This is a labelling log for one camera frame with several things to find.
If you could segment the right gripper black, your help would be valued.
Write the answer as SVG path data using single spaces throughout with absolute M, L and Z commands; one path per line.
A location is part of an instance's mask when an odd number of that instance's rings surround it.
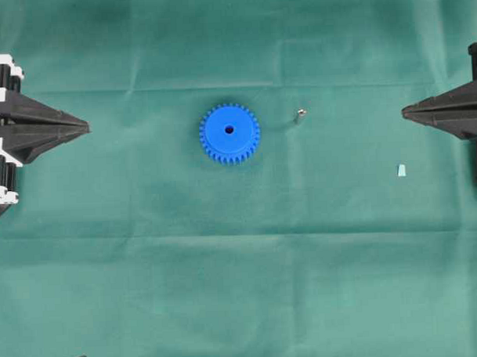
M 455 135 L 459 139 L 477 139 L 477 117 L 440 120 L 437 117 L 409 116 L 410 114 L 424 114 L 429 111 L 477 110 L 477 41 L 469 45 L 468 54 L 471 57 L 473 81 L 438 96 L 431 96 L 418 103 L 405 106 L 402 109 L 405 120 L 431 126 Z

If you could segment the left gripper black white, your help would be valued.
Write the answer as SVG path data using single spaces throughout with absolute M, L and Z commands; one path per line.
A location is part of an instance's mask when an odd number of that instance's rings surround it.
M 8 94 L 11 118 L 38 124 L 8 125 L 0 115 L 0 217 L 17 204 L 16 174 L 50 149 L 90 133 L 82 119 L 19 93 L 24 73 L 8 53 L 0 53 L 0 103 Z

